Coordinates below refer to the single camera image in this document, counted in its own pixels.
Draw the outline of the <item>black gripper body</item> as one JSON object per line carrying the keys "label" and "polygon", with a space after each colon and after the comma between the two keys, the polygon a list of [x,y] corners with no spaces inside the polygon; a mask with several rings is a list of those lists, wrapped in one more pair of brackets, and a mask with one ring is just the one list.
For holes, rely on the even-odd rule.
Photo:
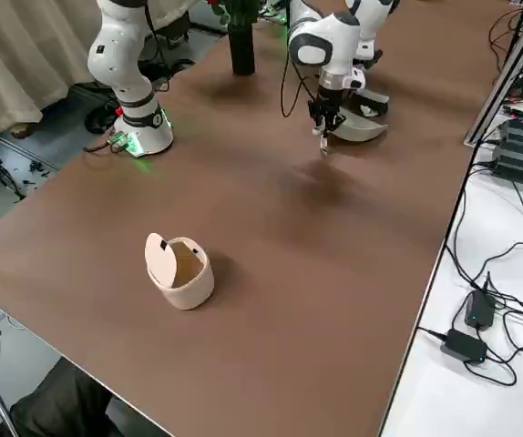
{"label": "black gripper body", "polygon": [[319,86],[314,100],[316,111],[321,115],[336,115],[343,103],[343,89],[329,89]]}
{"label": "black gripper body", "polygon": [[375,49],[374,44],[359,44],[354,56],[354,65],[368,70],[378,63],[383,55],[381,49]]}

